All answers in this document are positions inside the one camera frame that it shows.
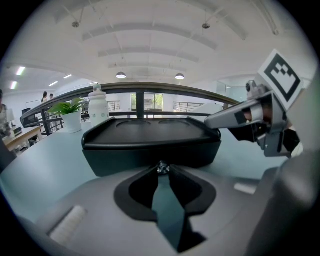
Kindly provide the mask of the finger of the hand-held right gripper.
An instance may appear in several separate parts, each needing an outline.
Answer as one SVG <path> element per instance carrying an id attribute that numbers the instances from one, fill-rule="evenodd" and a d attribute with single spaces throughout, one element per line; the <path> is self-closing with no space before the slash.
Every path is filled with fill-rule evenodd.
<path id="1" fill-rule="evenodd" d="M 231 128 L 230 132 L 238 141 L 258 143 L 264 138 L 267 130 L 265 123 L 253 123 L 243 127 Z"/>
<path id="2" fill-rule="evenodd" d="M 258 100 L 251 99 L 208 116 L 204 124 L 210 129 L 234 129 L 263 121 L 262 104 Z"/>

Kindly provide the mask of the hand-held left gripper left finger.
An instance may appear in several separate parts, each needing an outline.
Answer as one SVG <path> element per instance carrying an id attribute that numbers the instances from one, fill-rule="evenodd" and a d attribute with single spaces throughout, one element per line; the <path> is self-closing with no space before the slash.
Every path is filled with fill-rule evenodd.
<path id="1" fill-rule="evenodd" d="M 61 198 L 36 224 L 82 256 L 174 256 L 152 209 L 157 187 L 154 167 L 96 178 Z"/>

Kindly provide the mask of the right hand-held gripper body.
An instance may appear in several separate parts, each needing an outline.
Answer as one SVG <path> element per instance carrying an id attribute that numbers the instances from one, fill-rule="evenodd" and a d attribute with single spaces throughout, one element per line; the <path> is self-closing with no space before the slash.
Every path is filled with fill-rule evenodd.
<path id="1" fill-rule="evenodd" d="M 291 157 L 284 146 L 285 131 L 291 126 L 287 112 L 302 89 L 302 80 L 277 50 L 247 82 L 247 99 L 256 104 L 245 111 L 245 117 L 256 125 L 253 134 L 266 157 Z"/>

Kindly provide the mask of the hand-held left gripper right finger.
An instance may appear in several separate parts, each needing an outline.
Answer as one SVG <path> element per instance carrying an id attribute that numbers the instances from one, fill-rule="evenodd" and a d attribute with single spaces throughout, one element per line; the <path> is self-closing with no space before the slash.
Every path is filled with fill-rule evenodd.
<path id="1" fill-rule="evenodd" d="M 170 187 L 184 209 L 180 256 L 251 256 L 265 178 L 221 176 L 171 165 Z"/>

